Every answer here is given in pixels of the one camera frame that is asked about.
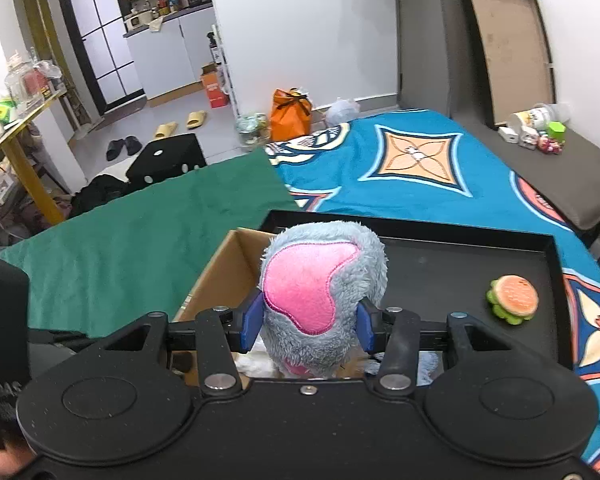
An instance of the orange bag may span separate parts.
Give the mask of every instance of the orange bag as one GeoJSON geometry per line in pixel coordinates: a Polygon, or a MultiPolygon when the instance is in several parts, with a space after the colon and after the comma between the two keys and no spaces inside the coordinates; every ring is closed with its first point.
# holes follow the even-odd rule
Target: orange bag
{"type": "Polygon", "coordinates": [[[312,108],[307,95],[301,94],[296,88],[289,92],[276,90],[270,120],[271,140],[280,142],[307,135],[311,128],[312,108]]]}

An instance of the white door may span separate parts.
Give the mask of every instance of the white door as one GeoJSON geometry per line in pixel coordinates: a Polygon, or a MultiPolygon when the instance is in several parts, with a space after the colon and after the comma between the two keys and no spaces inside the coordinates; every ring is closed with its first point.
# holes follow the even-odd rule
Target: white door
{"type": "Polygon", "coordinates": [[[118,0],[61,0],[74,50],[102,114],[142,95],[118,0]]]}
{"type": "Polygon", "coordinates": [[[178,19],[193,75],[196,81],[200,81],[202,67],[213,61],[209,50],[209,38],[206,35],[211,32],[211,26],[216,22],[216,14],[211,7],[190,12],[178,19]]]}
{"type": "Polygon", "coordinates": [[[196,80],[177,18],[164,22],[159,32],[143,30],[126,42],[147,99],[196,80]]]}

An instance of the kitchen counter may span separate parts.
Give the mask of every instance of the kitchen counter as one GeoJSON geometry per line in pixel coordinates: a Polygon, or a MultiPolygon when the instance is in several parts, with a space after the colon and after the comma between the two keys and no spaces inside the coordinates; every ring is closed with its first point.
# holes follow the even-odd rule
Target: kitchen counter
{"type": "MultiPolygon", "coordinates": [[[[210,9],[213,6],[214,6],[213,3],[208,3],[208,4],[202,4],[197,7],[189,7],[188,9],[182,9],[182,10],[179,10],[178,12],[172,12],[171,14],[167,14],[164,17],[164,19],[162,20],[162,22],[165,23],[170,20],[174,20],[175,18],[179,18],[181,16],[186,16],[187,14],[196,12],[197,10],[210,9]]],[[[124,34],[122,37],[130,38],[131,36],[137,34],[138,32],[142,32],[143,30],[147,30],[148,28],[149,28],[149,25],[141,25],[140,27],[135,28],[134,30],[130,30],[128,33],[124,34]]]]}

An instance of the toy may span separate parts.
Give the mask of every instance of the toy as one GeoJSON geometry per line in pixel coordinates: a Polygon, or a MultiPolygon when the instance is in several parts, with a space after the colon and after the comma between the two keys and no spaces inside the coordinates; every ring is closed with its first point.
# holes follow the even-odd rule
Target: toy
{"type": "Polygon", "coordinates": [[[487,300],[493,313],[512,325],[531,319],[538,309],[538,293],[534,286],[515,275],[502,276],[491,282],[487,300]]]}
{"type": "Polygon", "coordinates": [[[291,227],[267,248],[260,276],[262,339],[287,377],[333,377],[356,346],[358,303],[380,304],[386,257],[378,236],[355,222],[291,227]]]}

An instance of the blue bedspread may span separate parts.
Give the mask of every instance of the blue bedspread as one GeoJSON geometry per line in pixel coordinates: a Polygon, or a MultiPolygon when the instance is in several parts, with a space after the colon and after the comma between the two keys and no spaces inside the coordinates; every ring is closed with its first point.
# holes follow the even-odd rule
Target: blue bedspread
{"type": "MultiPolygon", "coordinates": [[[[457,123],[430,110],[403,110],[265,151],[308,211],[552,234],[576,371],[600,402],[600,267],[542,196],[457,123]]],[[[600,470],[600,423],[584,458],[600,470]]]]}

